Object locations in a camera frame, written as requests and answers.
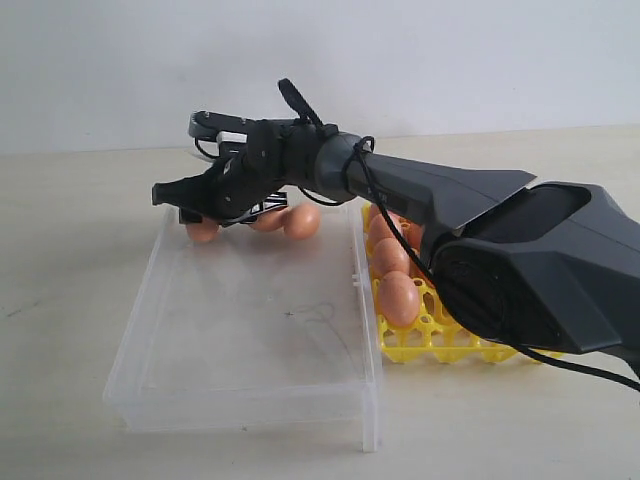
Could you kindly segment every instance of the transparent plastic container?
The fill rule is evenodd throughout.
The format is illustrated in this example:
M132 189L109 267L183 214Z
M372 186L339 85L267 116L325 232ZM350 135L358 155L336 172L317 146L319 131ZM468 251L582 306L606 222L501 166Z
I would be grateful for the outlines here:
M360 418L363 450L377 449L362 215L357 202L321 209L309 240L235 226L208 245L167 210L104 392L130 430Z

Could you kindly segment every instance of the white wall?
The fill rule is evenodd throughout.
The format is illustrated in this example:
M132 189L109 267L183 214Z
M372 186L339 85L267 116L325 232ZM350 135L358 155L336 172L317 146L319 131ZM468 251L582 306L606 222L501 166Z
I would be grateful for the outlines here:
M374 135L640 122L638 0L4 0L0 153L179 146L190 112Z

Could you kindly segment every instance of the white table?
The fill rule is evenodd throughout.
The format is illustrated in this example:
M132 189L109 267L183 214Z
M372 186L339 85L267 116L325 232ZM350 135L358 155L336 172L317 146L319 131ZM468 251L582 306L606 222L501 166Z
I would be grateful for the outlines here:
M640 218L640 128L378 151L601 183ZM0 478L640 478L638 396L547 366L387 365L375 454L349 425L125 433L101 395L163 214L150 187L203 167L187 149L0 159ZM580 361L631 375L603 355Z

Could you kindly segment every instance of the egg carton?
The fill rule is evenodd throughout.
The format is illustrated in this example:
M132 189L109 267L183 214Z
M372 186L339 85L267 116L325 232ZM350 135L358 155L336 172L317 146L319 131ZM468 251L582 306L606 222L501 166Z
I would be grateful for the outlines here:
M365 250L373 288L378 341L382 353L389 360L394 363L409 363L419 357L432 355L441 363L455 363L474 355L479 356L487 363L501 363L515 355L520 355L513 348L484 340L457 323L440 301L434 286L413 264L410 276L422 299L420 312L408 327L398 328L389 324L385 316L380 313L377 301L380 278L371 267L373 248L367 242L370 208L371 204L362 207ZM399 220L403 233L406 233L410 225L409 221L402 217ZM554 358L561 356L557 352L539 352Z

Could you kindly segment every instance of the clear plastic box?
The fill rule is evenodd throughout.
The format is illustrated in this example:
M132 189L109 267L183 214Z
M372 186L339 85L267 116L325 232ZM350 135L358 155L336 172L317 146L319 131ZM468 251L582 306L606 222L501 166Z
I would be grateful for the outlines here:
M321 209L306 241L235 226L208 245L167 210L104 392L130 430L360 418L363 450L377 449L360 204Z

